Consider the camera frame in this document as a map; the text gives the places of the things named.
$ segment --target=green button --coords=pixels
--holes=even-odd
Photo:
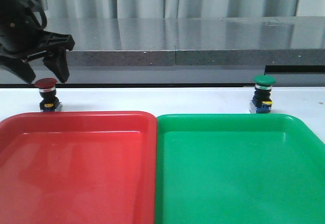
[[[254,78],[254,81],[259,85],[270,86],[275,83],[275,78],[269,75],[259,75]]]

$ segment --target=red button cap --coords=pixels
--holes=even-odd
[[[57,80],[55,78],[42,78],[35,83],[35,87],[40,89],[53,88]]]

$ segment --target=robotic arm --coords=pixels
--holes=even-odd
[[[0,0],[0,67],[32,83],[36,76],[28,62],[43,58],[64,83],[69,77],[66,50],[71,51],[75,42],[71,35],[44,31],[47,19],[40,1]]]

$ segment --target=white table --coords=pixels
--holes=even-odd
[[[249,113],[254,88],[58,88],[65,111],[146,111],[174,113]],[[274,87],[272,113],[304,121],[325,142],[325,87]],[[0,120],[38,112],[38,89],[0,89]]]

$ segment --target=red tray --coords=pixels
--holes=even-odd
[[[152,224],[156,127],[145,112],[0,122],[0,223]]]

